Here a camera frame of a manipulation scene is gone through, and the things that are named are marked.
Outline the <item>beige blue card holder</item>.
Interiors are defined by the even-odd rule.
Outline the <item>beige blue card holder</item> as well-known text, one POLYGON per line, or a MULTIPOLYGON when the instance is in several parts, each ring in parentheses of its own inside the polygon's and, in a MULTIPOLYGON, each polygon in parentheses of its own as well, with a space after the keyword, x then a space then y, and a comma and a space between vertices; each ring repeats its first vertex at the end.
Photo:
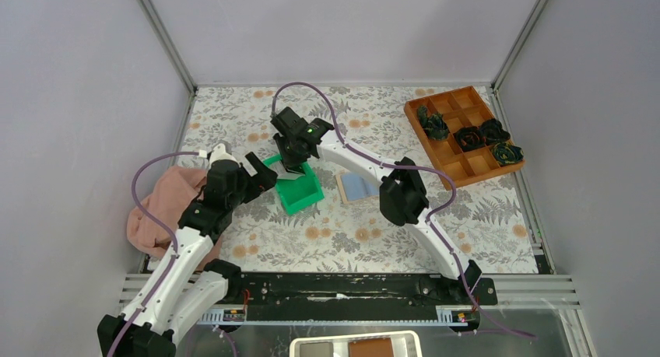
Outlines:
POLYGON ((356 173, 341 173, 335 177, 344 204, 376 198, 379 190, 356 173))

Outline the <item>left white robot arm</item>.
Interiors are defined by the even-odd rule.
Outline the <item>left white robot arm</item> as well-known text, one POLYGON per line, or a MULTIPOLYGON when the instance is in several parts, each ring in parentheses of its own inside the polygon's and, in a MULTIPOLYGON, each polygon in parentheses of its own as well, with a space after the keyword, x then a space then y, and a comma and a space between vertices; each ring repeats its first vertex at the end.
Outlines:
POLYGON ((218 301, 232 303, 241 293, 238 266, 214 259, 205 265, 190 292, 183 290, 193 271, 231 224, 234 210, 276 185, 277 173, 253 152, 245 158, 254 175, 222 147, 197 151, 210 168, 200 195, 181 213, 175 229, 136 198, 144 217, 170 237, 163 261, 117 316, 105 315, 97 327, 103 356, 173 356, 181 337, 218 301))

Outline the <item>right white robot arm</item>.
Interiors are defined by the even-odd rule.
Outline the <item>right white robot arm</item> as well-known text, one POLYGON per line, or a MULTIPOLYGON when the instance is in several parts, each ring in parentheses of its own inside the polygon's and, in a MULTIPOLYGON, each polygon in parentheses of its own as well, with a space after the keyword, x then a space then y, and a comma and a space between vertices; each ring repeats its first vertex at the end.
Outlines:
POLYGON ((308 122, 286 107, 271 116, 274 140, 281 156, 282 176, 294 179, 311 158, 340 165, 378 189, 381 214, 393 225, 414 233, 433 256, 438 272, 448 282, 454 303, 465 304, 477 293, 482 278, 478 265, 468 259, 439 227, 420 176, 425 169, 410 158, 384 158, 344 139, 321 118, 308 122))

